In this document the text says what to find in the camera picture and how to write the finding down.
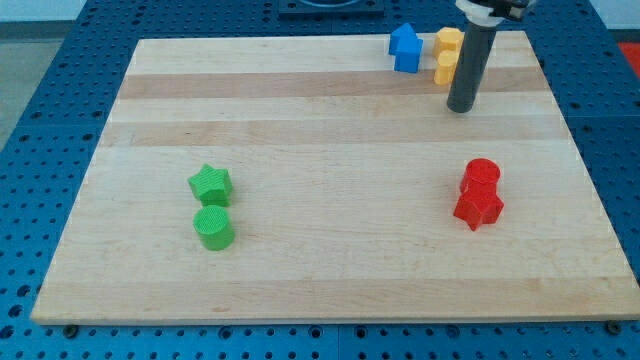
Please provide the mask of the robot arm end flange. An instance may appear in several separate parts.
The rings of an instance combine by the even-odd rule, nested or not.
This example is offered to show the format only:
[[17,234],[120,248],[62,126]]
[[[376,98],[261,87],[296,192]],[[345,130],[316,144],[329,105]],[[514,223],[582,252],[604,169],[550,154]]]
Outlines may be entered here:
[[536,0],[456,0],[455,6],[475,25],[496,27],[504,20],[520,22]]

